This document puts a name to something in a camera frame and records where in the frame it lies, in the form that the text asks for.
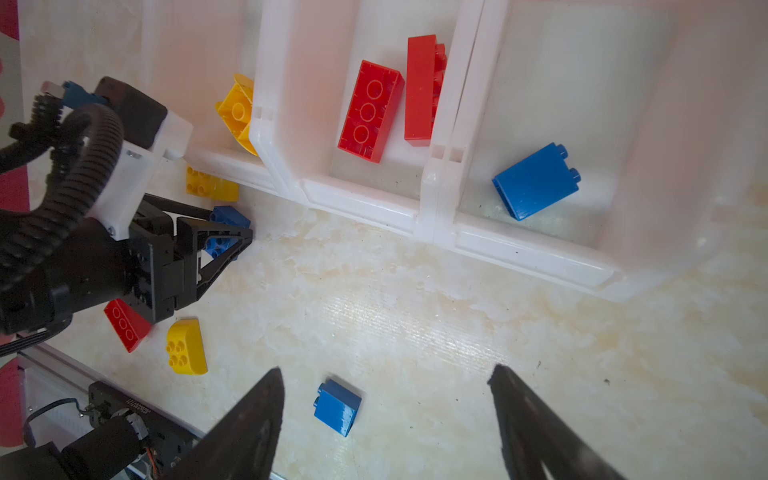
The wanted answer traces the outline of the yellow round printed brick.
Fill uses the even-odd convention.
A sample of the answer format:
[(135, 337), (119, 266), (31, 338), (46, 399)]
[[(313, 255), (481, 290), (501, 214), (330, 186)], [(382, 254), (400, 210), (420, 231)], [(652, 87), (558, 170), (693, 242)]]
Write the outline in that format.
[(237, 143), (250, 154), (257, 156), (258, 153), (250, 141), (254, 83), (240, 73), (236, 73), (233, 78), (233, 87), (223, 101), (215, 104), (215, 110)]

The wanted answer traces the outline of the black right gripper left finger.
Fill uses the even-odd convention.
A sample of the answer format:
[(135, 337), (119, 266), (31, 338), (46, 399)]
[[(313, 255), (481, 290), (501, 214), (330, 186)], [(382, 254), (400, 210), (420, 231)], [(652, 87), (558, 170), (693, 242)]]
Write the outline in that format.
[(166, 475), (168, 479), (268, 479), (285, 400), (281, 370), (269, 370)]

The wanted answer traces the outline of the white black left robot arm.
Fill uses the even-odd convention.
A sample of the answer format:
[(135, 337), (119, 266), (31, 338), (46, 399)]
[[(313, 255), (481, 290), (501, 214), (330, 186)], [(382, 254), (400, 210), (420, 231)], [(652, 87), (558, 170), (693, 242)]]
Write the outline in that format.
[(32, 120), (16, 124), (1, 152), (54, 157), (46, 195), (28, 213), (1, 214), (3, 356), (50, 340), (73, 316), (115, 299), (156, 324), (197, 301), (252, 243), (253, 230), (210, 220), (205, 209), (144, 194), (115, 239), (89, 216), (113, 176), (123, 128), (109, 107), (63, 115), (39, 96)]

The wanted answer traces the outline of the white bin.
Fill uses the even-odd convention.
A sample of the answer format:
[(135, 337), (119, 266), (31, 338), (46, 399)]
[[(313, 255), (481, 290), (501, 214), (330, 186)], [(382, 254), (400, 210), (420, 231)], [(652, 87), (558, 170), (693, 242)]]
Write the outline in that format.
[(250, 138), (279, 192), (430, 243), (480, 1), (266, 1)]
[(194, 169), (278, 195), (262, 160), (240, 146), (215, 111), (234, 75), (253, 78), (261, 1), (144, 1), (140, 89), (187, 120)]
[[(611, 301), (712, 258), (767, 153), (763, 1), (485, 1), (436, 245)], [(493, 179), (563, 146), (578, 190), (517, 221)]]

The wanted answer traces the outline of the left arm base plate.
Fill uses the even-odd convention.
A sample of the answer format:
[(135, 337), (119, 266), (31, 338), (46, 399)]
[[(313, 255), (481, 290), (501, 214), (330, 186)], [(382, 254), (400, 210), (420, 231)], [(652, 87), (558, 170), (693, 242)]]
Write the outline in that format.
[(136, 453), (147, 479), (167, 476), (200, 440), (180, 420), (103, 381), (88, 387), (88, 400), (93, 432), (119, 459)]

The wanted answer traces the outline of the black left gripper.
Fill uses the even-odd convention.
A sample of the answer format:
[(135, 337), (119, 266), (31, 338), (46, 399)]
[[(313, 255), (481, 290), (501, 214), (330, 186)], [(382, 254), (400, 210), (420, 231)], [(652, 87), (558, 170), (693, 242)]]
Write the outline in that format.
[[(174, 214), (186, 217), (179, 217), (175, 224)], [(211, 214), (211, 210), (146, 193), (125, 240), (113, 239), (91, 218), (89, 226), (106, 256), (101, 265), (105, 272), (89, 294), (89, 305), (122, 299), (147, 322), (157, 324), (173, 316), (176, 297), (200, 300), (253, 240), (251, 221), (242, 215), (201, 220)]]

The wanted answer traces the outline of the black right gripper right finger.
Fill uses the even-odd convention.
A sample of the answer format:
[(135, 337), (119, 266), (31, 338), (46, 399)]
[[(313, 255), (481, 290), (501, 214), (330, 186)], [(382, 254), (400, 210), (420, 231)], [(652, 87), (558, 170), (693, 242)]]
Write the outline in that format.
[(621, 479), (623, 475), (586, 444), (508, 366), (488, 381), (511, 479)]

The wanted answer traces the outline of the red long brick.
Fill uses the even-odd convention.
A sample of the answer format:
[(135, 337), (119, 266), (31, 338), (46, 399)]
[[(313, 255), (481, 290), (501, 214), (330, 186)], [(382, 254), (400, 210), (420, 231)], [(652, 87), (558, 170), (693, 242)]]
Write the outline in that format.
[(431, 142), (446, 66), (446, 47), (435, 34), (408, 39), (404, 138), (414, 147)]

